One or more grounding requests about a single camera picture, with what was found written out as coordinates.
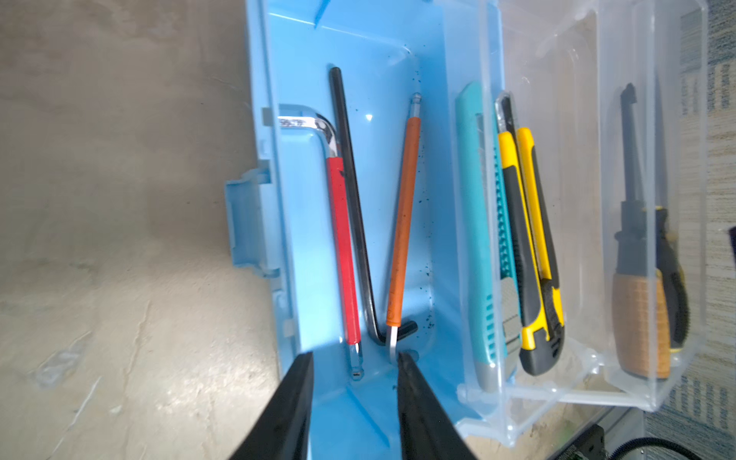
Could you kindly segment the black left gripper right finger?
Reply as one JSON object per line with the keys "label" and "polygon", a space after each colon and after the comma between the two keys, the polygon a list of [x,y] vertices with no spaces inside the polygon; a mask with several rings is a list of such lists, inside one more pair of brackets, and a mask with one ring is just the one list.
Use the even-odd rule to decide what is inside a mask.
{"label": "black left gripper right finger", "polygon": [[475,459],[410,354],[398,355],[398,372],[402,459]]}

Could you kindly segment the light blue plastic toolbox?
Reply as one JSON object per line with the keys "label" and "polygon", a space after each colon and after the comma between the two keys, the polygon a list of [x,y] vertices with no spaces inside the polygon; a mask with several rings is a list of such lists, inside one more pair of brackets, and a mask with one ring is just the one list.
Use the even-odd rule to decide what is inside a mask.
{"label": "light blue plastic toolbox", "polygon": [[[705,338],[708,7],[703,1],[249,1],[257,167],[225,186],[233,263],[270,283],[279,367],[314,354],[312,459],[398,459],[398,368],[387,306],[404,136],[412,96],[421,133],[397,356],[414,356],[460,436],[517,443],[562,404],[658,410]],[[324,116],[337,131],[329,70],[341,70],[379,328],[367,331],[353,244],[364,376],[353,381],[326,170],[312,130],[279,115]],[[690,308],[664,381],[622,370],[613,333],[614,234],[625,199],[620,94],[634,122],[657,269],[655,80],[663,104],[668,233]],[[540,376],[519,364],[479,387],[468,319],[456,98],[482,86],[485,149],[498,147],[496,98],[512,93],[535,140],[560,276],[565,344]]]}

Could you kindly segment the black yellow utility knife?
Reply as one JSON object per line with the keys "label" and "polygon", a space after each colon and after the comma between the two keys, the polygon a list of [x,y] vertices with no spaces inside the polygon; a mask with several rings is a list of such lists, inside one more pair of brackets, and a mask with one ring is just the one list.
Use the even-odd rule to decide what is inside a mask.
{"label": "black yellow utility knife", "polygon": [[556,251],[534,137],[518,125],[511,92],[501,92],[494,105],[521,301],[519,357],[526,373],[540,376],[557,364],[565,344]]}

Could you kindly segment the wooden handled screwdriver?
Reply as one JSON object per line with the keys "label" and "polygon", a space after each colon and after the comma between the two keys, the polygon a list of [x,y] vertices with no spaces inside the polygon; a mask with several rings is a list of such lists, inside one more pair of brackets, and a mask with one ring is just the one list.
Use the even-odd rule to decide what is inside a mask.
{"label": "wooden handled screwdriver", "polygon": [[670,377],[669,318],[661,273],[648,275],[647,212],[636,143],[636,88],[620,94],[625,199],[621,229],[614,234],[617,260],[613,275],[613,333],[623,371],[640,379]]}

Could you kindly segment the black yellow phillips screwdriver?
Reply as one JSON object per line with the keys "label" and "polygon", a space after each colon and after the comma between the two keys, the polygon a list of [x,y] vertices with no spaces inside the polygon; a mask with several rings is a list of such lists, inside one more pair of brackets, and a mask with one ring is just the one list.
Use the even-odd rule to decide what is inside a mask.
{"label": "black yellow phillips screwdriver", "polygon": [[676,242],[671,242],[668,233],[669,174],[659,77],[655,78],[655,162],[657,269],[661,274],[668,312],[670,352],[679,353],[683,349],[689,333],[690,308],[682,266],[676,251]]}

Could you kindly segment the orange hex key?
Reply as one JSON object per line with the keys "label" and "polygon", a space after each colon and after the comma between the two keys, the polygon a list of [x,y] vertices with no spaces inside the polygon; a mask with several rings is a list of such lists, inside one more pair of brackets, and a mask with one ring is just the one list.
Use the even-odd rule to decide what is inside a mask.
{"label": "orange hex key", "polygon": [[404,136],[404,152],[402,153],[402,175],[397,204],[386,316],[386,325],[388,328],[387,349],[391,363],[395,363],[397,359],[397,342],[399,340],[400,327],[402,326],[404,283],[406,283],[406,263],[420,145],[421,103],[422,95],[415,93],[410,103],[409,118],[406,124],[406,136]]}

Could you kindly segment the black hex key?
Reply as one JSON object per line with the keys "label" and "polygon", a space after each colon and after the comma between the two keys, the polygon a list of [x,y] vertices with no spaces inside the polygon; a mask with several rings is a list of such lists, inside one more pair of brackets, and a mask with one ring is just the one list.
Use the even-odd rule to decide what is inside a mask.
{"label": "black hex key", "polygon": [[329,70],[329,82],[333,95],[333,107],[337,119],[339,146],[341,148],[347,190],[347,201],[353,244],[356,251],[356,269],[360,281],[360,294],[369,337],[379,346],[386,344],[386,335],[381,331],[376,311],[376,302],[370,272],[370,262],[366,245],[364,223],[361,212],[360,190],[355,167],[354,150],[350,132],[348,109],[341,70],[333,66]]}

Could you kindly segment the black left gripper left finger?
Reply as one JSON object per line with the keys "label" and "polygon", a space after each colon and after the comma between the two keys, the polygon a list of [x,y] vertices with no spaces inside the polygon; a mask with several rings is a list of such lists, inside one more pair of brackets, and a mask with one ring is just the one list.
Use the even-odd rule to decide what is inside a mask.
{"label": "black left gripper left finger", "polygon": [[314,354],[300,354],[230,459],[306,459],[314,398]]}

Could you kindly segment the teal utility knife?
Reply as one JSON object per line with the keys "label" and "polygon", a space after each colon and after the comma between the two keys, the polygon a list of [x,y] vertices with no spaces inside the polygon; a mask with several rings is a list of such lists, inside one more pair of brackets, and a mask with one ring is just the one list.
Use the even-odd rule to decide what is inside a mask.
{"label": "teal utility knife", "polygon": [[496,148],[485,149],[481,84],[466,85],[455,108],[473,367],[479,387],[491,393],[513,377],[519,364],[517,270],[500,155]]}

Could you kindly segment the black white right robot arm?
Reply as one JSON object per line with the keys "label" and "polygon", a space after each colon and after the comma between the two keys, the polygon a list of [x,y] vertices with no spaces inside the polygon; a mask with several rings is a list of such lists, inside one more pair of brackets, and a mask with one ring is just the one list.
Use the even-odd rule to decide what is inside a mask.
{"label": "black white right robot arm", "polygon": [[703,458],[678,443],[657,437],[640,437],[625,442],[612,453],[606,451],[605,431],[600,425],[590,425],[574,440],[568,442],[559,452],[549,459],[623,459],[635,450],[658,448],[674,452],[685,459],[703,460]]}

